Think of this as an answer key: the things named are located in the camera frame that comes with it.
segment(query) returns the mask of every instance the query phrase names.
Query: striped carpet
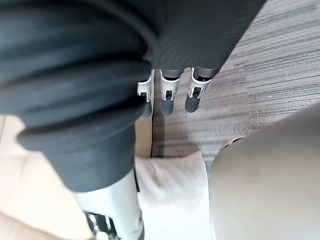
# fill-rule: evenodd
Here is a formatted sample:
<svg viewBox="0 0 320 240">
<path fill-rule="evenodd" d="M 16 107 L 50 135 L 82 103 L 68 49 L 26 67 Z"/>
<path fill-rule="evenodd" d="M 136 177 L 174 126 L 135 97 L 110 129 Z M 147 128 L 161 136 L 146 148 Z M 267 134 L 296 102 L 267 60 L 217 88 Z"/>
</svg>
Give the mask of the striped carpet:
<svg viewBox="0 0 320 240">
<path fill-rule="evenodd" d="M 166 118 L 156 74 L 152 156 L 200 149 L 209 167 L 228 140 L 320 101 L 320 0 L 269 0 L 195 113 L 185 111 L 190 73 L 184 71 Z"/>
</svg>

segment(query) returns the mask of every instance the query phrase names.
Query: gray carpet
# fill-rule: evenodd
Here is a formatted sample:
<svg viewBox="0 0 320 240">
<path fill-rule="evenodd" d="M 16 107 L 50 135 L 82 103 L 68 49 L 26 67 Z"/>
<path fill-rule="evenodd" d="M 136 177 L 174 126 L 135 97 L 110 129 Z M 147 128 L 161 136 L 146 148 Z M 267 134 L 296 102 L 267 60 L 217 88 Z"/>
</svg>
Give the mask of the gray carpet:
<svg viewBox="0 0 320 240">
<path fill-rule="evenodd" d="M 164 118 L 156 75 L 152 156 L 200 149 L 210 166 L 228 140 L 320 101 L 320 0 L 269 0 L 195 113 L 185 111 L 189 77 L 186 69 Z"/>
</svg>

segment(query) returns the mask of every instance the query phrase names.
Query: floor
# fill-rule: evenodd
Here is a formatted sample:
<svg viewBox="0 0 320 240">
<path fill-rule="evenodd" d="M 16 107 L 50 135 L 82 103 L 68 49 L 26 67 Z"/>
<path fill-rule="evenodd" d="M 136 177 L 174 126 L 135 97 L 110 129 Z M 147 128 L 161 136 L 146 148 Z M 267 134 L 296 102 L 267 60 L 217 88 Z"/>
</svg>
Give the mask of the floor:
<svg viewBox="0 0 320 240">
<path fill-rule="evenodd" d="M 153 157 L 200 149 L 210 167 L 230 139 L 320 101 L 320 0 L 269 0 L 210 83 L 195 113 L 185 111 L 190 70 L 174 112 L 160 112 L 155 76 Z"/>
</svg>

